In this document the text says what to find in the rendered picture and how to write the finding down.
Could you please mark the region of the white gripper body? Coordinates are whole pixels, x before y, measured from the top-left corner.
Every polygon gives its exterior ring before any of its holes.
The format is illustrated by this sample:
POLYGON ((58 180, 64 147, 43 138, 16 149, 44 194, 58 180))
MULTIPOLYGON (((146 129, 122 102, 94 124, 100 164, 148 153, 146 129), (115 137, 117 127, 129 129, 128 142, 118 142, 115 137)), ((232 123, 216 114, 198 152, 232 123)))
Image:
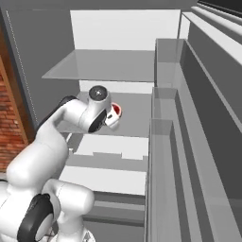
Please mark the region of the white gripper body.
POLYGON ((109 128, 112 130, 112 131, 115 131, 119 128, 119 119, 120 117, 117 116, 113 116, 111 119, 110 119, 110 125, 109 125, 109 128))

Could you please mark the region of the red raw steak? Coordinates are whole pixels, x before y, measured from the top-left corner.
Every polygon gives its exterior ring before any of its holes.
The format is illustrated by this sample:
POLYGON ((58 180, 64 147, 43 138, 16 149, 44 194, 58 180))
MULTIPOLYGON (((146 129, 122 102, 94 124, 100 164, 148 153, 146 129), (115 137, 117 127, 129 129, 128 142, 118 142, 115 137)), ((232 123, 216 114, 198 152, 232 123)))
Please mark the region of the red raw steak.
POLYGON ((122 109, 117 103, 112 103, 113 109, 116 112, 116 114, 121 117, 122 116, 122 109))

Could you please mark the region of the glass fridge shelf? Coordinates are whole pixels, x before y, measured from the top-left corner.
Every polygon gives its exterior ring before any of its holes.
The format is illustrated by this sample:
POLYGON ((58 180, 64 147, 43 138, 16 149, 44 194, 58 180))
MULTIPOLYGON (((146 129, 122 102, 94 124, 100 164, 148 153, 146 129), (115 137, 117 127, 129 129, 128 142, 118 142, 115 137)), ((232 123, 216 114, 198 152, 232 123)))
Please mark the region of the glass fridge shelf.
POLYGON ((43 78, 153 82, 154 52, 74 50, 43 78))
POLYGON ((116 130, 102 127, 97 134, 131 137, 148 137, 151 117, 151 94, 111 93, 112 102, 122 109, 116 130))

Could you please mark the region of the grey door bin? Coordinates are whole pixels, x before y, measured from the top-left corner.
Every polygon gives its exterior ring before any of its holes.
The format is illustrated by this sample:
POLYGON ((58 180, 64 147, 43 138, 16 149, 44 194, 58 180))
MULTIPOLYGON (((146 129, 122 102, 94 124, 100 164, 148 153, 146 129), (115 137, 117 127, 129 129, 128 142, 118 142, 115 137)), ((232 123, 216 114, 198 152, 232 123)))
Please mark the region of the grey door bin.
POLYGON ((176 189, 189 183, 195 200, 242 206, 242 133, 215 96, 203 105, 175 89, 152 90, 152 133, 169 138, 176 189))
POLYGON ((217 43, 158 39, 154 52, 156 115, 175 102, 182 128, 212 134, 242 133, 242 63, 217 43))
POLYGON ((150 121, 146 242, 242 242, 231 199, 211 149, 176 120, 150 121))

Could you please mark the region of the white fridge drawer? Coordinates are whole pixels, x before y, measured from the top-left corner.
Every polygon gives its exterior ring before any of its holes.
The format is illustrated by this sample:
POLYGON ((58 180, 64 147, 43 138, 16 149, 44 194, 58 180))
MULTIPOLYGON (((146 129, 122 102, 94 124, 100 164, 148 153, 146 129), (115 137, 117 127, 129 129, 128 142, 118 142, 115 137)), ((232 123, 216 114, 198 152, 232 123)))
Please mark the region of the white fridge drawer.
POLYGON ((75 133, 67 141, 70 155, 62 181, 99 192, 145 194, 147 138, 75 133))

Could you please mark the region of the grey fridge door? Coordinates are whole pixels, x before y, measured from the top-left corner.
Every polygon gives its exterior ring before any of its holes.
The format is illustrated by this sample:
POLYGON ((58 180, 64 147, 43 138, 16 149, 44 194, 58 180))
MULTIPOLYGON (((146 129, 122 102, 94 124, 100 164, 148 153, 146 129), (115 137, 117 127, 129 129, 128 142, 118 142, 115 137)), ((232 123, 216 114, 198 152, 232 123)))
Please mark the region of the grey fridge door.
POLYGON ((242 132, 191 44, 156 44, 146 242, 242 242, 242 132))

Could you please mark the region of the grey fridge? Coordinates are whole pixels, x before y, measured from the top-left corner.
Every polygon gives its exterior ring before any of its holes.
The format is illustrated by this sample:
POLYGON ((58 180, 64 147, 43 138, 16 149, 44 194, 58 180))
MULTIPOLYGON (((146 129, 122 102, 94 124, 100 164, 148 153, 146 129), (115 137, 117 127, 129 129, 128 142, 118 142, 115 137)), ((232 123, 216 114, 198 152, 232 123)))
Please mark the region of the grey fridge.
MULTIPOLYGON (((33 141, 39 125, 69 95, 87 103, 88 93, 96 85, 110 94, 151 95, 155 86, 154 81, 43 78, 53 66, 79 49, 155 52, 159 37, 171 34, 180 39, 180 16, 176 9, 0 9, 1 27, 34 128, 33 141)), ((67 145, 70 134, 100 135, 64 120, 57 130, 67 145)), ((146 188, 147 179, 143 196, 89 188, 95 196, 94 206, 82 219, 95 242, 146 242, 146 188)), ((54 224, 41 242, 51 242, 58 230, 54 224)))

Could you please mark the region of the brown wooden panel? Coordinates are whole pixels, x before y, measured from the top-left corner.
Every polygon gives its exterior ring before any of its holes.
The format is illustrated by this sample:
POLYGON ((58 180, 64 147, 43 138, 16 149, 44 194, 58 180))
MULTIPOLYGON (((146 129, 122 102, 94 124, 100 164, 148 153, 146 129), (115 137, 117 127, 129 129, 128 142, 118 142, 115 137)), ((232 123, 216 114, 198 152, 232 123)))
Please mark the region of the brown wooden panel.
POLYGON ((10 59, 10 54, 7 47, 4 30, 0 26, 0 73, 6 84, 9 99, 13 106, 16 119, 24 140, 28 145, 33 141, 34 128, 30 117, 27 113, 26 104, 24 103, 24 95, 21 93, 21 88, 17 82, 17 77, 14 73, 13 63, 10 59))

